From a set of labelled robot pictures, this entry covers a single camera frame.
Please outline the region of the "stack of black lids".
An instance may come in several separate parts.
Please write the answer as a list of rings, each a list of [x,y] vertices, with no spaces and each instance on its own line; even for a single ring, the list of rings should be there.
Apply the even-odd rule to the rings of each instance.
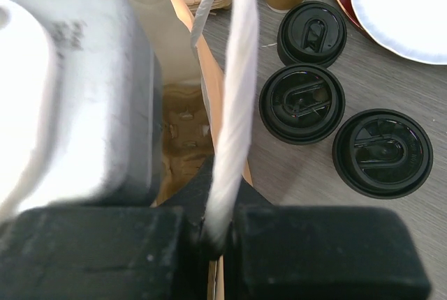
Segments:
[[[347,40],[346,23],[332,6],[306,1],[290,9],[279,25],[277,53],[284,65],[331,66]]]

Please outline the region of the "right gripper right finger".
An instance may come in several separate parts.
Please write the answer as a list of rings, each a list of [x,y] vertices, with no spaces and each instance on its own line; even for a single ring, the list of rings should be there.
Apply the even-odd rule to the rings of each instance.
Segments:
[[[223,265],[227,299],[428,299],[432,291],[395,212],[275,206],[246,181]]]

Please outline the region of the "brown paper bag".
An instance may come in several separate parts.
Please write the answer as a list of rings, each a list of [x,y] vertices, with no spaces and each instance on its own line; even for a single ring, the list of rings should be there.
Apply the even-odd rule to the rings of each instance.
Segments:
[[[207,16],[198,7],[202,0],[129,0],[140,23],[154,46],[163,74],[163,118],[168,120],[175,104],[197,104],[200,114],[207,115],[210,132],[206,145],[197,151],[178,149],[182,156],[174,154],[174,143],[179,140],[181,128],[168,123],[163,136],[163,166],[165,169],[159,204],[191,202],[192,211],[199,211],[199,197],[206,198],[208,187],[199,188],[187,182],[182,170],[191,168],[188,156],[205,153],[217,146],[221,129],[224,98],[224,72],[202,34]]]

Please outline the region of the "white paper plate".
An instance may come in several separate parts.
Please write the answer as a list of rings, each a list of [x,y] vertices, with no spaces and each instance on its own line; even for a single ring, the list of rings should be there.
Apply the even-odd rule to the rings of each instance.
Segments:
[[[446,65],[446,0],[351,0],[362,28],[411,61]]]

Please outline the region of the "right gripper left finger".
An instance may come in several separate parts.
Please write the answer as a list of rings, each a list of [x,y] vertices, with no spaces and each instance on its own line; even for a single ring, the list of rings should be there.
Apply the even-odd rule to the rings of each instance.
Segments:
[[[1,227],[2,299],[206,299],[196,250],[212,158],[159,207],[66,205]]]

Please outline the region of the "black lid cup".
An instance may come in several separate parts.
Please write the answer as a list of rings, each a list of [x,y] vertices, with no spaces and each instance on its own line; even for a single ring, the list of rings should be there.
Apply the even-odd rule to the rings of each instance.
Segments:
[[[282,142],[306,145],[327,138],[344,116],[341,83],[315,64],[285,66],[265,82],[259,112],[269,133]]]
[[[397,199],[418,190],[432,170],[434,153],[422,126],[388,109],[359,112],[332,143],[335,169],[352,190],[375,199]]]

